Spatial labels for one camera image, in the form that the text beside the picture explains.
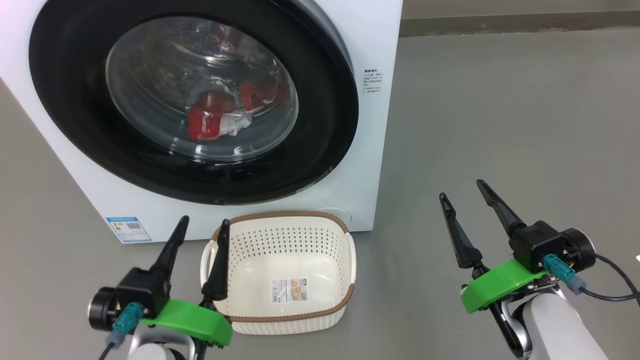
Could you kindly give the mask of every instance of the glass door window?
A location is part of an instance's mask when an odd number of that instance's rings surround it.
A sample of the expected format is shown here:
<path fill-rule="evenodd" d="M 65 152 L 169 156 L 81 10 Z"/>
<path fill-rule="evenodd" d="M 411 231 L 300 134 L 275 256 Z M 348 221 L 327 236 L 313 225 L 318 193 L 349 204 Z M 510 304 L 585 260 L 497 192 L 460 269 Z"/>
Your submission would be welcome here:
<path fill-rule="evenodd" d="M 106 80 L 131 125 L 195 161 L 260 156 L 298 116 L 296 87 L 269 49 L 196 17 L 165 17 L 128 31 L 109 52 Z"/>

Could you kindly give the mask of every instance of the gray floor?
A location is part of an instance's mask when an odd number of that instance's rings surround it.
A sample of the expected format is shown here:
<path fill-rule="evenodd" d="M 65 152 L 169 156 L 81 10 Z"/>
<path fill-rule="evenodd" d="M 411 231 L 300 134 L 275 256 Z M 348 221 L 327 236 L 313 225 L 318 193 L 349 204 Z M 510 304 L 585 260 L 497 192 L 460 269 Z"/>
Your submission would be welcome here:
<path fill-rule="evenodd" d="M 470 272 L 455 265 L 437 201 L 447 192 L 487 265 L 506 260 L 480 177 L 526 222 L 589 233 L 640 284 L 639 56 L 640 31 L 401 39 L 376 228 L 355 236 L 344 318 L 312 334 L 236 335 L 207 358 L 511 359 L 491 316 L 462 308 Z M 3 358 L 95 359 L 106 333 L 87 324 L 90 297 L 149 266 L 162 245 L 119 244 L 0 93 Z M 181 248 L 174 297 L 199 300 L 203 246 Z M 603 265 L 584 278 L 601 293 L 629 292 Z M 568 297 L 611 359 L 636 357 L 637 304 Z"/>

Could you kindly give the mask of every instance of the laundry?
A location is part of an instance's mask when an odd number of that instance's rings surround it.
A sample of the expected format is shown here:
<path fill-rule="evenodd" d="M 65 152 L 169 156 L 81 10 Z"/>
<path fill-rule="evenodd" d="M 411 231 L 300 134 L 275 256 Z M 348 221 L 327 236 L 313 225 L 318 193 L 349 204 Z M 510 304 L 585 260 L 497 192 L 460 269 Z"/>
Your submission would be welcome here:
<path fill-rule="evenodd" d="M 277 104 L 285 95 L 285 79 L 280 76 L 277 82 L 247 81 L 240 86 L 240 100 L 247 111 L 261 106 Z"/>
<path fill-rule="evenodd" d="M 249 127 L 252 114 L 236 109 L 234 97 L 222 91 L 201 93 L 194 106 L 187 112 L 187 133 L 193 141 L 217 140 L 222 135 L 235 136 Z"/>

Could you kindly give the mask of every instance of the blue sticker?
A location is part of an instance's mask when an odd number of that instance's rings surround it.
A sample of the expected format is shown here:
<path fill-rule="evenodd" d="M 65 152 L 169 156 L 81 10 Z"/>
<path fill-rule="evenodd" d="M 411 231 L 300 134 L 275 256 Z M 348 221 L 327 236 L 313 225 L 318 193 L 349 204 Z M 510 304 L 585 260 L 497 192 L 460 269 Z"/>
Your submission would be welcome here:
<path fill-rule="evenodd" d="M 151 241 L 151 237 L 138 218 L 106 218 L 111 228 L 124 243 Z"/>

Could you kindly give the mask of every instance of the washing machine door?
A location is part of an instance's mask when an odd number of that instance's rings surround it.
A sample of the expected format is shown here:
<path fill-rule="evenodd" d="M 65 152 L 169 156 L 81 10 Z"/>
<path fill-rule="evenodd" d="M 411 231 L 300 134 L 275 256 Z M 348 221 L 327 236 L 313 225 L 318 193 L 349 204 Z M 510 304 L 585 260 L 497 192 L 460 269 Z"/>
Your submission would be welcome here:
<path fill-rule="evenodd" d="M 50 0 L 33 83 L 67 138 L 113 174 L 190 202 L 296 193 L 358 122 L 344 48 L 287 0 Z"/>

